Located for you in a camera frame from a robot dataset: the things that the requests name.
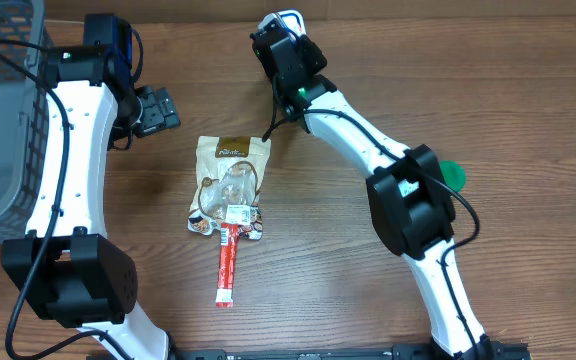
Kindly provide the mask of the beige snack pouch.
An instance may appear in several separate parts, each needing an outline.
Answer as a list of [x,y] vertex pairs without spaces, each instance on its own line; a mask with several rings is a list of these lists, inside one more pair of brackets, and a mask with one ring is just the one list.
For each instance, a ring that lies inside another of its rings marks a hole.
[[239,237],[260,240],[259,198],[270,153],[271,142],[258,137],[199,137],[188,229],[210,236],[224,223],[235,224]]

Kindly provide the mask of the red stick snack packet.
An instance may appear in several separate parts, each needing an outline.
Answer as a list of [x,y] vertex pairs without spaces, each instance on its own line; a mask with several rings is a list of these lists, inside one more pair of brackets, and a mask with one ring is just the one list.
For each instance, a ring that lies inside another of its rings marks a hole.
[[232,298],[239,226],[222,223],[220,230],[220,261],[215,303],[219,308],[234,306]]

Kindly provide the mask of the green lid small jar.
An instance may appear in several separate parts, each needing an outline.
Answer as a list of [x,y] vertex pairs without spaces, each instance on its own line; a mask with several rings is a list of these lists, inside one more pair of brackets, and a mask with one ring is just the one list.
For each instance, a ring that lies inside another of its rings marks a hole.
[[467,182],[464,168],[454,161],[441,161],[440,169],[445,183],[455,192],[460,192]]

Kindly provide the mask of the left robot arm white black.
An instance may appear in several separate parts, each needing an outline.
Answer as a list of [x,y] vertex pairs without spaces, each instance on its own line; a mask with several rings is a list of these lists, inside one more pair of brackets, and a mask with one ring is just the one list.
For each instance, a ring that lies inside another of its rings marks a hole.
[[113,14],[89,14],[79,46],[43,48],[35,83],[48,98],[49,125],[38,198],[20,239],[2,246],[18,306],[97,340],[113,359],[175,359],[171,335],[138,304],[132,258],[108,238],[107,154],[175,128],[166,89],[139,86],[139,33]]

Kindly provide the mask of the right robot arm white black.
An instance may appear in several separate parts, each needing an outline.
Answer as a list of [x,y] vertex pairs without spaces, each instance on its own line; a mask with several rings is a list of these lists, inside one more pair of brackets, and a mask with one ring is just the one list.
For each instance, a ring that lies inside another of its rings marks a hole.
[[321,71],[327,60],[301,17],[267,15],[251,34],[253,51],[282,111],[270,129],[296,123],[350,161],[364,177],[372,224],[385,247],[408,264],[431,324],[439,359],[490,359],[492,343],[470,306],[454,255],[455,203],[472,206],[444,180],[425,145],[410,148],[382,133]]

